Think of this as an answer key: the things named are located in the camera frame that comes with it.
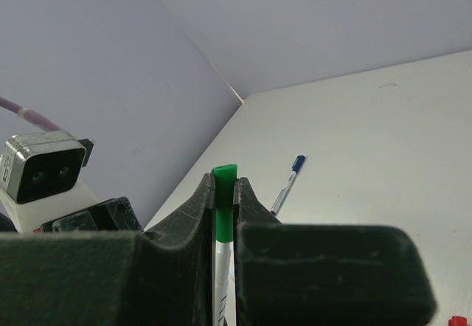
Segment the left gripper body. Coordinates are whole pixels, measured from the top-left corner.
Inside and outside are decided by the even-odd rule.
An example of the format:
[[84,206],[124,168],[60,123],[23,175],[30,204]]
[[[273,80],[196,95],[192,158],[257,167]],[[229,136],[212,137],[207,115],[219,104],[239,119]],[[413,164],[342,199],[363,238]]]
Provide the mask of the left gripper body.
[[17,205],[7,198],[1,203],[17,232],[141,231],[130,201],[112,198],[89,207],[74,208],[58,199]]

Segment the green pen cap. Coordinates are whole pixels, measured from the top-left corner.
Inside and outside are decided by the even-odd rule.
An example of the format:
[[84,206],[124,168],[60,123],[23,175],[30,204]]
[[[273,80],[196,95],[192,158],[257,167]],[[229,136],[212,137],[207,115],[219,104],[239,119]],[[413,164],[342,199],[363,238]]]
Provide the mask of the green pen cap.
[[233,195],[237,181],[237,165],[227,164],[212,169],[215,179],[215,229],[220,243],[233,241]]

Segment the blue pen cap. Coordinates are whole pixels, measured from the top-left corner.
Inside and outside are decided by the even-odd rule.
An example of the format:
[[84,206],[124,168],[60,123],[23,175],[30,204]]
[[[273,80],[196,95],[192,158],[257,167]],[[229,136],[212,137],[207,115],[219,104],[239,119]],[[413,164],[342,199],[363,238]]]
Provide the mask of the blue pen cap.
[[301,170],[303,164],[305,163],[305,160],[306,156],[298,155],[292,165],[291,170],[295,173],[298,173]]

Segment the blue marker pen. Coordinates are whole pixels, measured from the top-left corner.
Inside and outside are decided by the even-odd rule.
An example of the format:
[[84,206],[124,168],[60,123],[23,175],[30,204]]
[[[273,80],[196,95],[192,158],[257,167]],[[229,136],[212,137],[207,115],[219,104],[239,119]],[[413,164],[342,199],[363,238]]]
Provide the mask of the blue marker pen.
[[285,199],[287,198],[295,180],[296,177],[298,176],[298,173],[293,172],[292,170],[290,171],[289,177],[284,185],[284,187],[281,189],[279,195],[277,196],[274,204],[272,205],[270,209],[270,213],[273,216],[277,216],[280,213],[280,210],[282,209],[282,206],[285,202]]

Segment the green marker pen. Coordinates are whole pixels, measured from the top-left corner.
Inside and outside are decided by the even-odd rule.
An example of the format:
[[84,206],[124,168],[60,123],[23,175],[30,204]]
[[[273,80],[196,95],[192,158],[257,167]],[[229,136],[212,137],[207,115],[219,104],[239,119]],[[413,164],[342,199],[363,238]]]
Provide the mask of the green marker pen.
[[214,296],[214,326],[224,325],[226,301],[229,285],[229,267],[232,257],[231,243],[216,241],[215,251],[215,296]]

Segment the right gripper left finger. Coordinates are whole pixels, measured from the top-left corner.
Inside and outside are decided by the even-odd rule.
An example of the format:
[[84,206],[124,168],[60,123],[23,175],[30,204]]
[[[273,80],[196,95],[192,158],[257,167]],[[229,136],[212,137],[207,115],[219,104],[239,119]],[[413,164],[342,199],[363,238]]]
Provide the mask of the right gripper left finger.
[[3,325],[211,325],[214,179],[148,230],[20,233],[1,216]]

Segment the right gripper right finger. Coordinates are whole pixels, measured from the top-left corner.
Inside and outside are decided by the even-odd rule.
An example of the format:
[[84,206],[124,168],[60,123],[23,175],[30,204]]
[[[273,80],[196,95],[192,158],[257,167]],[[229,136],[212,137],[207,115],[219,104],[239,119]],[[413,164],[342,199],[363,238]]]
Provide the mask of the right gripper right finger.
[[412,239],[393,226],[280,222],[235,185],[239,325],[426,325],[437,309]]

